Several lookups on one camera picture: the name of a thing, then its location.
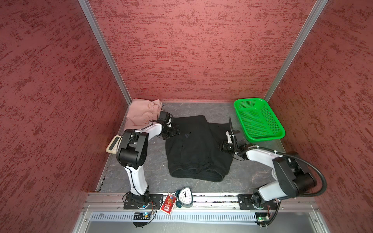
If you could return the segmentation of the pink drawstring shorts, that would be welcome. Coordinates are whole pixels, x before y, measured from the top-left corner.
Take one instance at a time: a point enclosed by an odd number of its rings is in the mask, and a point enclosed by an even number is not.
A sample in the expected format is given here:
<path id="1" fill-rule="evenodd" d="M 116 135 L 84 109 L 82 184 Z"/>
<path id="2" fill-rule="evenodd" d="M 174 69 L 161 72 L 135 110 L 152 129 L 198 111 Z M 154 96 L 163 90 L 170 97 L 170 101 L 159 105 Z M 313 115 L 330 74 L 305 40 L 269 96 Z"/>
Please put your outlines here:
<path id="1" fill-rule="evenodd" d="M 133 99 L 126 115 L 124 129 L 140 130 L 157 120 L 162 108 L 160 100 Z"/>

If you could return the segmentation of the black shorts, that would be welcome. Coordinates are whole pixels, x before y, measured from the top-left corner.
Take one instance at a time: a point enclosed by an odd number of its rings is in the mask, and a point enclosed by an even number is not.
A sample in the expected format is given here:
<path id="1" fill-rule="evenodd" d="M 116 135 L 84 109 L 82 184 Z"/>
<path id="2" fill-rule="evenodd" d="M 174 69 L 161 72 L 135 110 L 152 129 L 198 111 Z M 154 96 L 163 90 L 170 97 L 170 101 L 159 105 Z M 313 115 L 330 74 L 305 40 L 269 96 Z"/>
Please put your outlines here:
<path id="1" fill-rule="evenodd" d="M 180 134 L 166 140 L 169 173 L 174 178 L 221 182 L 229 173 L 233 156 L 221 150 L 229 123 L 210 123 L 205 116 L 177 117 Z"/>

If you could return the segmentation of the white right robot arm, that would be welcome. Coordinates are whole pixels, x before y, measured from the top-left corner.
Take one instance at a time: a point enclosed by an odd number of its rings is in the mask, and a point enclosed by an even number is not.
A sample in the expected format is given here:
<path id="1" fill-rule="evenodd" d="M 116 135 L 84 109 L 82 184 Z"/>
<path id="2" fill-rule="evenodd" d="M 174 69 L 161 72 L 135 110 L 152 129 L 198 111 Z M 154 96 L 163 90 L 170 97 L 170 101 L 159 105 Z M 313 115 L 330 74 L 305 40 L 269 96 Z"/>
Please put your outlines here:
<path id="1" fill-rule="evenodd" d="M 225 141 L 221 150 L 234 158 L 261 163 L 272 168 L 275 181 L 254 189 L 251 202 L 260 209 L 270 201 L 285 200 L 304 195 L 317 185 L 316 179 L 305 162 L 295 159 L 295 154 L 281 155 L 279 152 L 258 145 L 242 145 Z"/>

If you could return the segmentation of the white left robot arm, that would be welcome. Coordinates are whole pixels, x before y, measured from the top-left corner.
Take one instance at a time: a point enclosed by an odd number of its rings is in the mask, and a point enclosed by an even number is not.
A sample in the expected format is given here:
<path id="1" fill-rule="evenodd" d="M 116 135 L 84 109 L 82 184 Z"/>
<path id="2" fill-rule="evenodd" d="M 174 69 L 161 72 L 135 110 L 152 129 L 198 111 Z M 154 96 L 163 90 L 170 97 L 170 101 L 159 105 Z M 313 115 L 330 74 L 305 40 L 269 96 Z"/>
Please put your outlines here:
<path id="1" fill-rule="evenodd" d="M 127 172 L 131 185 L 129 198 L 138 208 L 146 208 L 150 202 L 149 185 L 143 168 L 149 140 L 156 136 L 166 140 L 178 134 L 180 129 L 176 125 L 152 122 L 142 129 L 127 129 L 120 137 L 116 159 Z"/>

